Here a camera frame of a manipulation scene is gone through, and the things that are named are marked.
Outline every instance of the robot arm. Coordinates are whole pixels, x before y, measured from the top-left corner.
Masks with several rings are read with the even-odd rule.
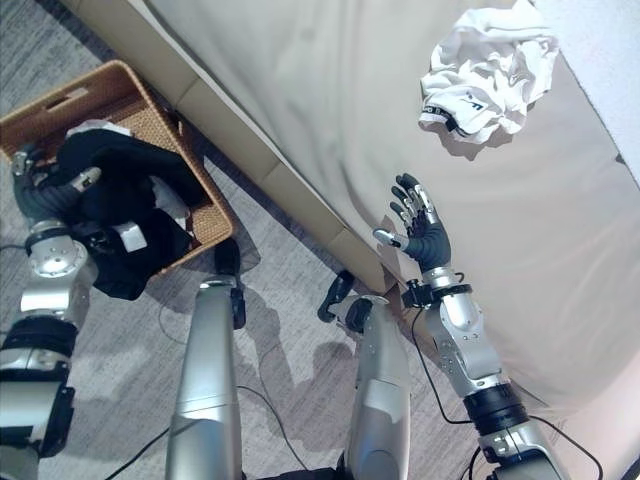
[[[408,282],[406,306],[426,309],[426,324],[440,356],[439,367],[463,399],[490,463],[500,466],[493,480],[569,478],[551,447],[529,419],[503,373],[500,358],[484,332],[482,310],[471,286],[462,284],[450,267],[447,233],[426,190],[408,174],[398,176],[392,192],[403,207],[391,208],[403,221],[407,236],[376,229],[382,243],[400,248],[418,262],[422,281]]]
[[[65,445],[75,393],[67,386],[71,355],[98,273],[86,248],[50,218],[48,206],[75,202],[99,169],[38,191],[30,179],[32,152],[18,152],[12,165],[16,200],[33,226],[25,245],[31,278],[0,347],[0,477],[7,480],[36,479],[39,459]]]

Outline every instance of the black garment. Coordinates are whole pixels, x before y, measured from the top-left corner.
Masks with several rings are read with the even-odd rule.
[[[111,297],[134,300],[148,279],[182,257],[192,241],[169,215],[154,208],[149,175],[164,180],[190,207],[202,203],[205,192],[176,153],[108,130],[69,137],[58,151],[57,170],[39,187],[65,184],[91,166],[100,167],[100,179],[62,220],[98,266],[94,286]],[[110,228],[129,221],[140,227],[147,247],[127,252]]]

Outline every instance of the silver robot leg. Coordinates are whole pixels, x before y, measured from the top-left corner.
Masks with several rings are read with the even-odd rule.
[[[240,410],[233,369],[232,276],[202,283],[167,449],[168,480],[240,480]]]
[[[406,479],[409,469],[410,378],[398,325],[380,297],[364,299],[356,399],[345,467],[355,480]]]

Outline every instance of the crumpled white shirt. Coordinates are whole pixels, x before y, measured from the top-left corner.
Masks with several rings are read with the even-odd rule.
[[[511,9],[467,10],[431,55],[418,124],[444,123],[456,140],[476,144],[498,128],[520,131],[527,107],[551,88],[558,50],[526,0]]]

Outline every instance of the basket handle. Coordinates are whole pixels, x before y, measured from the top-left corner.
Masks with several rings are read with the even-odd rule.
[[[89,89],[87,88],[87,86],[75,87],[69,92],[60,92],[60,96],[52,99],[49,103],[47,103],[44,106],[44,109],[47,112],[53,112],[59,108],[62,108],[63,106],[67,106],[69,102],[81,99],[88,93]]]

